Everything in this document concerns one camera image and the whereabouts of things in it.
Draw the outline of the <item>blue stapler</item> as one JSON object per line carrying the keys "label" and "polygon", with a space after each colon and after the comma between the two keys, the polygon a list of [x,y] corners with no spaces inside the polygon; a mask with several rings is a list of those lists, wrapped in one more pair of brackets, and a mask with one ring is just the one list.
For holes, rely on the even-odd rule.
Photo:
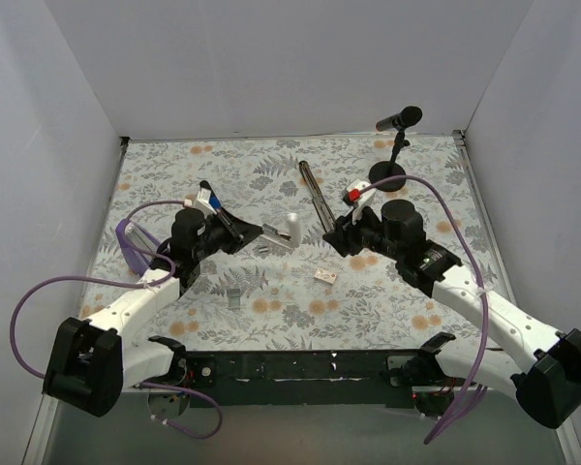
{"label": "blue stapler", "polygon": [[199,195],[198,199],[202,202],[208,203],[213,209],[219,209],[221,203],[215,195],[210,183],[206,180],[202,180],[199,183]]}

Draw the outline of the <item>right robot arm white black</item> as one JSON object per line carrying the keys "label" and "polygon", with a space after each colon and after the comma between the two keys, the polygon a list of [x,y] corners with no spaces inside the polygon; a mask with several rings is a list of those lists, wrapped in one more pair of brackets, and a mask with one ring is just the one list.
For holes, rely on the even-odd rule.
{"label": "right robot arm white black", "polygon": [[409,201],[389,201],[375,214],[364,198],[356,189],[345,194],[351,211],[324,240],[343,257],[368,249],[392,259],[404,282],[478,327],[514,366],[499,362],[492,375],[487,359],[475,361],[477,381],[513,395],[537,423],[560,427],[581,406],[581,330],[560,331],[485,291],[456,255],[427,238]]}

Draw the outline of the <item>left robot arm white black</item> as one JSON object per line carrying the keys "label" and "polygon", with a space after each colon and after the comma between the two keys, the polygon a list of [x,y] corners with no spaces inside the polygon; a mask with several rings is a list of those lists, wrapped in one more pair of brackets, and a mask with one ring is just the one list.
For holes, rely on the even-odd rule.
{"label": "left robot arm white black", "polygon": [[133,289],[87,319],[69,318],[58,327],[43,392],[101,417],[125,388],[183,384],[190,374],[185,347],[164,336],[136,344],[137,333],[194,285],[203,260],[235,254],[261,234],[260,226],[224,209],[209,216],[195,208],[178,211],[169,238]]}

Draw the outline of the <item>purple stapler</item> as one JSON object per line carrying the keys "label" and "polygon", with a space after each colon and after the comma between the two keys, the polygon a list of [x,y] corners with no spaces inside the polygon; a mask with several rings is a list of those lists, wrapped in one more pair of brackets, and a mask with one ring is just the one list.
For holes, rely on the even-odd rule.
{"label": "purple stapler", "polygon": [[149,268],[161,241],[138,223],[122,219],[115,228],[116,237],[128,268],[141,277]]}

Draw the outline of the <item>small staple box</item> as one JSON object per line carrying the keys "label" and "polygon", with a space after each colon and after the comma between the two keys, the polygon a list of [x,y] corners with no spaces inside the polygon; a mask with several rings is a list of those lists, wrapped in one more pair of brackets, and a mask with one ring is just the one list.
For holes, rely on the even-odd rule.
{"label": "small staple box", "polygon": [[314,278],[328,285],[333,285],[337,279],[337,274],[330,270],[317,268],[314,273]]}

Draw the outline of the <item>grey staple strip stack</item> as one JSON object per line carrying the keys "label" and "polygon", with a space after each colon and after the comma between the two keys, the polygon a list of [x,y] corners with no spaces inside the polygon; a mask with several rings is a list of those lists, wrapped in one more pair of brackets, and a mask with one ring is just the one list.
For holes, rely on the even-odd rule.
{"label": "grey staple strip stack", "polygon": [[240,289],[229,289],[227,295],[230,309],[239,308],[241,306],[242,292]]}

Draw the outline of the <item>black microphone on stand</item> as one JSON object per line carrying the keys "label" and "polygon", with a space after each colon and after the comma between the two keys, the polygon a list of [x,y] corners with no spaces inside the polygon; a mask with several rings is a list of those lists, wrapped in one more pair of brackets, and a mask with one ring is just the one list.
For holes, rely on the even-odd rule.
{"label": "black microphone on stand", "polygon": [[369,181],[371,184],[374,184],[391,176],[400,176],[400,179],[390,180],[380,184],[377,187],[378,190],[387,193],[397,192],[405,186],[406,179],[403,178],[403,175],[405,175],[406,172],[397,163],[397,158],[402,149],[411,144],[406,139],[406,131],[412,126],[415,126],[421,120],[422,116],[423,112],[421,108],[408,106],[403,108],[400,112],[377,122],[376,130],[378,132],[394,130],[396,136],[391,148],[389,160],[378,162],[371,167],[369,171]]}

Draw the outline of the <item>floral table mat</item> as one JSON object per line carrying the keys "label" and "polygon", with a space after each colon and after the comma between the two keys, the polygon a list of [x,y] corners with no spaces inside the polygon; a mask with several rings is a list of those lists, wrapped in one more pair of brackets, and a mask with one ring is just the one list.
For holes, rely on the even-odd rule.
{"label": "floral table mat", "polygon": [[[330,208],[346,212],[344,189],[389,158],[392,135],[320,139],[132,142],[122,163],[92,272],[133,282],[114,229],[128,214],[159,239],[169,235],[176,201],[210,182],[224,206],[253,224],[277,229],[289,213],[301,222],[295,250],[257,240],[203,262],[195,285],[136,335],[178,340],[191,350],[416,348],[446,331],[470,350],[479,332],[456,312],[409,287],[393,261],[365,251],[343,258],[322,240],[321,222],[298,169],[307,161]],[[259,254],[267,246],[269,252]],[[333,285],[314,278],[333,271]],[[227,292],[240,289],[230,309]]]}

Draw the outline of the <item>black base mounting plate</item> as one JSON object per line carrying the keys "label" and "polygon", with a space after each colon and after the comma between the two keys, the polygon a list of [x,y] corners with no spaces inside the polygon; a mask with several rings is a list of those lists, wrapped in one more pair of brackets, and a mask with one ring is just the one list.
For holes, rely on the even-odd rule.
{"label": "black base mounting plate", "polygon": [[221,406],[412,408],[412,387],[463,384],[421,349],[188,352],[179,383]]}

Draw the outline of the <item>aluminium frame rail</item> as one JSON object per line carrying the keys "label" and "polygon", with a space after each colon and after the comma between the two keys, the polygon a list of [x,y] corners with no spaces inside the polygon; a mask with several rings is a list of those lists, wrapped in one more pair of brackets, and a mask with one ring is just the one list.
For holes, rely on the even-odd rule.
{"label": "aluminium frame rail", "polygon": [[420,394],[420,393],[424,393],[424,394],[428,394],[428,395],[438,395],[438,396],[443,396],[446,395],[450,392],[456,392],[456,391],[460,391],[462,389],[463,385],[442,385],[442,386],[416,386],[416,387],[412,387],[412,393],[413,394]]}

